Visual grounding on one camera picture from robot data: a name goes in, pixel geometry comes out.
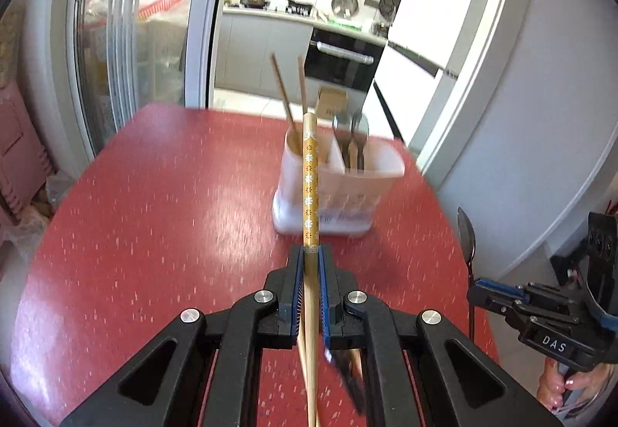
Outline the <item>right hand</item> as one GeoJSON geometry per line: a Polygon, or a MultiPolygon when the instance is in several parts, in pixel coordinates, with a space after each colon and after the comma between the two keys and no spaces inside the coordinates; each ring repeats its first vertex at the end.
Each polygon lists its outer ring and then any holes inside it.
{"type": "Polygon", "coordinates": [[[551,358],[545,358],[543,373],[538,379],[536,399],[547,409],[555,410],[562,406],[567,391],[581,390],[579,402],[592,400],[606,389],[617,373],[616,364],[602,363],[589,373],[576,373],[565,378],[558,371],[558,363],[551,358]]]}

